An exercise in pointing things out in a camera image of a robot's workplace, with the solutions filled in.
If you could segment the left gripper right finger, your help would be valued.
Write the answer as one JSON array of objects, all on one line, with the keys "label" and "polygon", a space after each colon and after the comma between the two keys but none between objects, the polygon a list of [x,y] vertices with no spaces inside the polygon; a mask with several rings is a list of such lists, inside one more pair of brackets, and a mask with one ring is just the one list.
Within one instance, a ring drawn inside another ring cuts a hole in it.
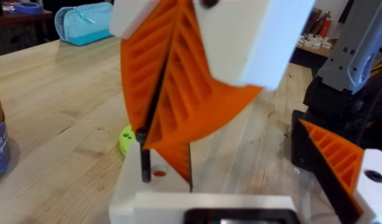
[{"label": "left gripper right finger", "polygon": [[300,120],[309,167],[341,223],[382,223],[382,151]]}]

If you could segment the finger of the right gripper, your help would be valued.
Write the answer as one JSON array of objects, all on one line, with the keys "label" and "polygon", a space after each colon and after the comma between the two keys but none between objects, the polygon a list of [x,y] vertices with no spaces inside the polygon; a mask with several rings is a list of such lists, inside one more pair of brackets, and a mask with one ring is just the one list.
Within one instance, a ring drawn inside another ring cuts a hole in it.
[{"label": "finger of the right gripper", "polygon": [[309,0],[178,3],[146,146],[203,138],[275,90],[314,5]]},{"label": "finger of the right gripper", "polygon": [[163,64],[166,60],[177,1],[114,2],[109,31],[121,39],[120,67],[129,123],[144,126]]}]

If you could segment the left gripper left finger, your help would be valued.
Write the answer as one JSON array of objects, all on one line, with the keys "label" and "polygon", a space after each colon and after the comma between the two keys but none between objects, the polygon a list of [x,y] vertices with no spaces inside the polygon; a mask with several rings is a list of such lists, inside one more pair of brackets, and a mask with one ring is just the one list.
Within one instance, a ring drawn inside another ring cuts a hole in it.
[{"label": "left gripper left finger", "polygon": [[156,150],[150,150],[151,170],[163,171],[162,177],[151,175],[144,183],[141,177],[141,155],[139,143],[130,145],[119,174],[116,187],[109,203],[111,223],[134,223],[133,204],[137,192],[189,193],[191,185],[172,168]]}]

